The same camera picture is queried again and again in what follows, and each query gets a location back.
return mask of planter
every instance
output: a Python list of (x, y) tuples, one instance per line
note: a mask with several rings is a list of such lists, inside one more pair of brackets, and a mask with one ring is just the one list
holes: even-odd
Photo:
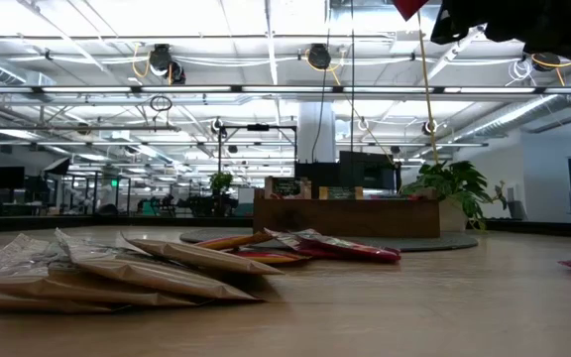
[(440, 202), (440, 231), (464, 232), (468, 217), (464, 214), (462, 206), (456, 200), (446, 198)]

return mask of potted plant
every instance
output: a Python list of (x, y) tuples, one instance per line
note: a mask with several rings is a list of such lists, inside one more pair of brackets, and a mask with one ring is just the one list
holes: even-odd
[(213, 204), (215, 206), (215, 215), (223, 217), (226, 213), (224, 201), (224, 193), (233, 182), (233, 176), (229, 173), (215, 173), (210, 176), (210, 189), (213, 192)]
[(506, 209), (506, 199), (501, 195), (502, 187), (496, 187), (496, 197), (486, 192), (486, 178), (473, 164), (467, 161), (446, 165), (424, 164), (417, 180), (402, 188), (402, 193), (418, 193), (428, 188), (435, 189), (440, 202), (440, 230), (464, 231), (470, 220), (481, 230), (486, 228), (481, 203), (492, 203), (498, 199)]

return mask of green plant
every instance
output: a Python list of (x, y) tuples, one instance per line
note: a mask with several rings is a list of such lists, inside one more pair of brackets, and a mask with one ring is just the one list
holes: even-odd
[(486, 178), (467, 161), (448, 166), (446, 162), (433, 166), (424, 164), (420, 168), (416, 181), (404, 186), (402, 193), (411, 194), (425, 188), (434, 188), (438, 200), (451, 198), (458, 202), (472, 224), (477, 222), (483, 230), (485, 228), (484, 212), (480, 203), (492, 203), (495, 199), (501, 200), (502, 203), (506, 201), (499, 194), (502, 191), (501, 187), (496, 187), (498, 195), (491, 198), (485, 192), (486, 184)]
[(233, 176), (229, 173), (215, 173), (210, 176), (210, 189), (213, 192), (221, 193), (228, 189), (233, 182)]

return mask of table surface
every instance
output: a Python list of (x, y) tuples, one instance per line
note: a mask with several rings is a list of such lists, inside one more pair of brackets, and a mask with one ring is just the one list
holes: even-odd
[[(188, 228), (64, 229), (110, 242)], [(50, 239), (52, 231), (30, 231)], [(14, 238), (0, 233), (0, 248)], [(489, 233), (399, 265), (313, 261), (258, 278), (267, 302), (113, 315), (0, 312), (0, 356), (571, 356), (571, 238)]]

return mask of round rug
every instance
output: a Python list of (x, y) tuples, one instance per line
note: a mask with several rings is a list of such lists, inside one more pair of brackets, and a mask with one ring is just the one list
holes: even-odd
[[(252, 228), (205, 228), (186, 232), (179, 239), (188, 243), (198, 243), (210, 239), (237, 237), (253, 234)], [(374, 247), (400, 249), (402, 252), (429, 252), (439, 250), (463, 249), (477, 246), (477, 240), (463, 233), (442, 232), (440, 238), (377, 238), (377, 237), (339, 237)], [(255, 247), (282, 249), (286, 245), (277, 240), (255, 244)]]

